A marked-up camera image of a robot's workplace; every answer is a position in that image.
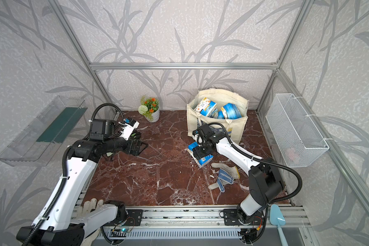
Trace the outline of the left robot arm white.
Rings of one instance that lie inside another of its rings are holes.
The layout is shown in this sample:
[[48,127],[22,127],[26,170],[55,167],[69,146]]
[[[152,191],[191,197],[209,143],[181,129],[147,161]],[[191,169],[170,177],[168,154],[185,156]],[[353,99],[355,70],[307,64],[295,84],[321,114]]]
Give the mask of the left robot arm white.
[[72,214],[104,154],[123,151],[138,156],[147,146],[139,139],[122,137],[76,141],[63,154],[62,176],[43,210],[32,225],[20,228],[16,239],[24,246],[79,246],[105,224],[125,222],[129,215],[122,202],[103,204],[80,219],[73,219]]

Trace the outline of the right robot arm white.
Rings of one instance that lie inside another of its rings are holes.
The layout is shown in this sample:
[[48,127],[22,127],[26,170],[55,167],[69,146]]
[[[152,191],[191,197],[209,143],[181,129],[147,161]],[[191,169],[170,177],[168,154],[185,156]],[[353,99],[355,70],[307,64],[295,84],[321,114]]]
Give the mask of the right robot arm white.
[[249,195],[237,206],[240,223],[249,224],[257,212],[264,210],[283,191],[280,171],[271,165],[274,160],[246,151],[230,139],[225,128],[215,130],[210,124],[204,124],[194,130],[192,136],[196,141],[193,153],[197,160],[217,152],[248,175]]

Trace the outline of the blue barcode tissue pack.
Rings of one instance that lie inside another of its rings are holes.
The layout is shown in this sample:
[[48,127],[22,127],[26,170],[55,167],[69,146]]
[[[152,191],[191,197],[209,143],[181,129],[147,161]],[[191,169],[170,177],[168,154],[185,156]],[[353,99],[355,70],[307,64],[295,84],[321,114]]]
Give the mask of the blue barcode tissue pack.
[[241,112],[235,104],[227,103],[221,107],[222,115],[227,120],[236,120],[242,117]]

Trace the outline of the blue tissue pack front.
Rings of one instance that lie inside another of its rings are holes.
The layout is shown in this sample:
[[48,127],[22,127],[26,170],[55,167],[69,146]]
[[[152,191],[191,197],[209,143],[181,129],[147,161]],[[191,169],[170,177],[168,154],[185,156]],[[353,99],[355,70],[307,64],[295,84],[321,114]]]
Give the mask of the blue tissue pack front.
[[208,99],[207,97],[204,97],[194,108],[196,112],[206,117],[211,117],[213,113],[216,111],[216,109],[217,104],[214,101]]

